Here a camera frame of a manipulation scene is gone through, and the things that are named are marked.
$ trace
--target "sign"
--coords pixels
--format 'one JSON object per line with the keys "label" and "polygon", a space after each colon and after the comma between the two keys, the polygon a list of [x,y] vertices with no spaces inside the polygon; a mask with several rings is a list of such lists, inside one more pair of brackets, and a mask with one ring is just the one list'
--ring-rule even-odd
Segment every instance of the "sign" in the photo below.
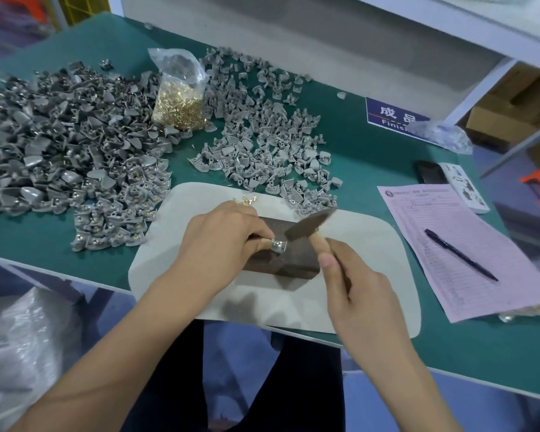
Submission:
{"label": "sign", "polygon": [[368,123],[374,124],[383,129],[392,130],[408,137],[420,139],[421,141],[429,142],[438,145],[434,141],[424,137],[412,135],[406,131],[406,126],[413,121],[429,121],[430,118],[420,115],[419,113],[411,112],[406,109],[383,103],[373,98],[366,99],[366,113]]}

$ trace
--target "pink paper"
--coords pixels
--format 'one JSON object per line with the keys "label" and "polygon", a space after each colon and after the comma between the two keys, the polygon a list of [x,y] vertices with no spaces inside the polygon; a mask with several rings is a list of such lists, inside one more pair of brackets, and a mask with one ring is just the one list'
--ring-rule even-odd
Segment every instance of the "pink paper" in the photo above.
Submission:
{"label": "pink paper", "polygon": [[[451,323],[540,304],[540,271],[474,214],[450,185],[378,187]],[[496,276],[495,282],[436,244],[425,229]]]}

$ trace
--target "pen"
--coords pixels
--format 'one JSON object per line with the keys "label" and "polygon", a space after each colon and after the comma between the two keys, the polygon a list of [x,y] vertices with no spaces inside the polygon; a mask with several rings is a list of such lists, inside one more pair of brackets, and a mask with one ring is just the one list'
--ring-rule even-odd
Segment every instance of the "pen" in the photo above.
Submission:
{"label": "pen", "polygon": [[498,282],[498,279],[496,278],[496,276],[494,276],[494,274],[490,273],[490,271],[488,271],[478,262],[470,259],[468,256],[466,256],[464,253],[462,253],[452,244],[448,244],[446,241],[444,241],[444,239],[440,238],[435,232],[432,232],[432,230],[426,229],[424,233],[426,233],[426,235],[428,235],[428,237],[432,239],[440,247],[444,247],[446,250],[450,250],[452,253],[454,253],[456,256],[461,258],[463,261],[465,261],[469,266],[474,268],[476,271],[482,273],[484,276],[488,277],[489,279],[492,279],[493,281]]}

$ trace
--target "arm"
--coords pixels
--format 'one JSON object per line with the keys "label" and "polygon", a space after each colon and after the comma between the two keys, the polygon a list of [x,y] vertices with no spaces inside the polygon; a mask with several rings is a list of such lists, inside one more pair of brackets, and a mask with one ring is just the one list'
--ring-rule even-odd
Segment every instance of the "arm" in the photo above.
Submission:
{"label": "arm", "polygon": [[347,244],[328,242],[335,256],[318,256],[326,279],[328,313],[336,333],[378,390],[400,430],[461,432],[412,346],[388,278],[369,268]]}
{"label": "arm", "polygon": [[252,207],[227,202],[194,217],[172,266],[11,432],[118,431],[172,342],[262,248],[251,234],[274,238]]}

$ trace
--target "white board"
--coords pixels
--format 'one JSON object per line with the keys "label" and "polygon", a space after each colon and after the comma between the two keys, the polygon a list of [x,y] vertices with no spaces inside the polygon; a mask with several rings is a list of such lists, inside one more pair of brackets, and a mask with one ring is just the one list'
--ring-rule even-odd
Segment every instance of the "white board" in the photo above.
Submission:
{"label": "white board", "polygon": [[[242,200],[243,195],[256,195],[252,206],[261,217],[299,221],[280,197],[198,182],[177,185],[160,206],[156,221],[148,229],[148,241],[140,246],[128,271],[134,297],[140,299],[176,259],[192,217],[233,198]],[[410,337],[418,335],[418,292],[404,246],[392,226],[376,217],[338,209],[320,230],[326,237],[347,242],[370,267],[388,277],[400,300]],[[242,271],[199,318],[335,333],[326,308],[322,273],[308,280]]]}

